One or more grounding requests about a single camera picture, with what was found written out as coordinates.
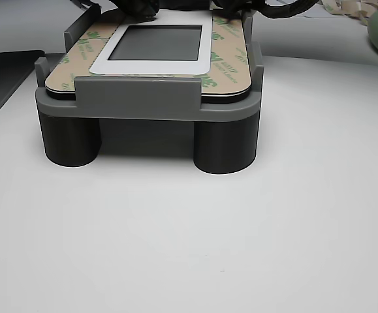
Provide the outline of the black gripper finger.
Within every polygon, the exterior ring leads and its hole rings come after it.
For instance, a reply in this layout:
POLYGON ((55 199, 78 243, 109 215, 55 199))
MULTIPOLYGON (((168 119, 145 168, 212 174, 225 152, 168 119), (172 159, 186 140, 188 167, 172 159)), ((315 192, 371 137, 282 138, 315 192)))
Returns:
POLYGON ((118 8, 128 15, 138 16, 140 14, 140 1, 119 0, 118 8))
POLYGON ((159 11, 158 0, 141 0, 142 9, 140 14, 145 17, 154 17, 159 11))

